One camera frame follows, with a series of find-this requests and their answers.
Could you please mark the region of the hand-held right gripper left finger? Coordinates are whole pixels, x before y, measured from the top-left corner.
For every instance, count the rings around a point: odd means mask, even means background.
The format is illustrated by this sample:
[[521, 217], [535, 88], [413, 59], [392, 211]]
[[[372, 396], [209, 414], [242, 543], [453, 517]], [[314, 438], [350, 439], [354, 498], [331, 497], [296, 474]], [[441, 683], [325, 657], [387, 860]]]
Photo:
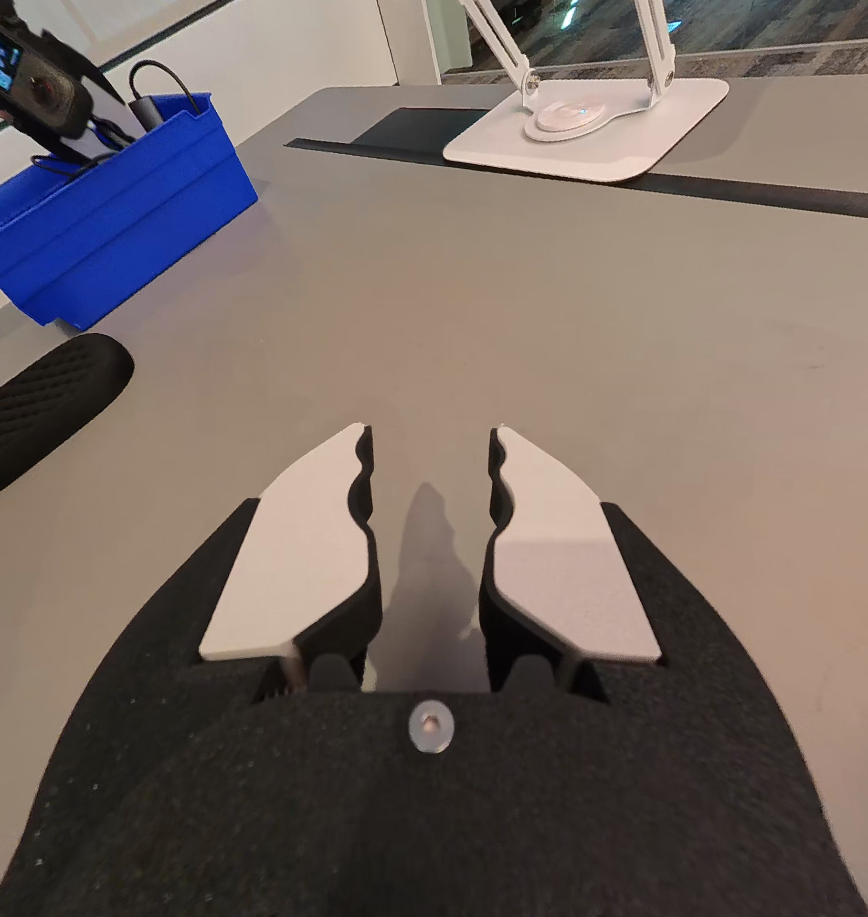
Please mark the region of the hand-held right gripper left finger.
[[267, 486], [199, 644], [201, 659], [274, 659], [284, 671], [307, 671], [336, 655], [365, 669], [382, 625], [373, 470], [372, 429], [352, 423]]

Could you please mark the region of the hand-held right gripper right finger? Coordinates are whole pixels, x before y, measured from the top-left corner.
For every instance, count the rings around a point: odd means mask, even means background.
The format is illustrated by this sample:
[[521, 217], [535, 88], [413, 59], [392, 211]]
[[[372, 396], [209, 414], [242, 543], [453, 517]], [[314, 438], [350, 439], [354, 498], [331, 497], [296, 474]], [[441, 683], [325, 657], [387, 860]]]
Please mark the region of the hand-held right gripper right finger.
[[479, 623], [491, 674], [518, 655], [657, 664], [662, 651], [597, 494], [508, 426], [490, 433]]

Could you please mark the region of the blue plastic bin with divider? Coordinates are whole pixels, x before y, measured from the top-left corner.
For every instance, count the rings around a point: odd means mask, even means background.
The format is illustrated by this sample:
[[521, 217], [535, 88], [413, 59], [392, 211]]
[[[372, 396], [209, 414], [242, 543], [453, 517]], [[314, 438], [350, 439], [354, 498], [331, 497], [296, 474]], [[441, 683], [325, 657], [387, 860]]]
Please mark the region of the blue plastic bin with divider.
[[154, 96], [165, 122], [74, 181], [0, 185], [0, 289], [41, 326], [92, 327], [234, 220], [257, 192], [213, 106]]

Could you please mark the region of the grey usb hub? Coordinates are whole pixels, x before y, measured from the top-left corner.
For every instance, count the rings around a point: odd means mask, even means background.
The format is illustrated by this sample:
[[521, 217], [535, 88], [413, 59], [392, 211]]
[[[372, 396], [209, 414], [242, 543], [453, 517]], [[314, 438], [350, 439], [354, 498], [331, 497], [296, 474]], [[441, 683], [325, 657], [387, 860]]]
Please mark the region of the grey usb hub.
[[185, 95], [185, 97], [188, 99], [188, 103], [190, 104], [194, 114], [197, 116], [201, 115], [201, 108], [199, 107], [199, 104], [196, 102], [196, 99], [190, 93], [186, 84], [175, 73], [175, 71], [166, 66], [164, 63], [153, 59], [140, 60], [132, 65], [128, 74], [128, 85], [133, 95], [133, 100], [129, 103], [129, 108], [146, 132], [151, 132], [152, 130], [158, 128], [160, 125], [164, 124], [165, 119], [161, 115], [160, 110], [153, 100], [153, 97], [142, 96], [135, 86], [135, 78], [144, 68], [155, 68], [170, 76], [179, 87], [179, 89], [182, 90], [182, 93]]

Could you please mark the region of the wooden book stand white base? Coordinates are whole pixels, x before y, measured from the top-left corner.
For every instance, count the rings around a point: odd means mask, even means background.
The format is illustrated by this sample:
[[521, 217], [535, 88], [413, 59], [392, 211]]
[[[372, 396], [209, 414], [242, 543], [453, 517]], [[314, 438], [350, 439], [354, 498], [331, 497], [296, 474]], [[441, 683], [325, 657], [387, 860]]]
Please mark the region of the wooden book stand white base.
[[537, 75], [488, 1], [462, 6], [516, 90], [443, 150], [447, 162], [612, 184], [649, 171], [727, 96], [715, 78], [676, 77], [664, 5], [634, 1], [650, 76]]

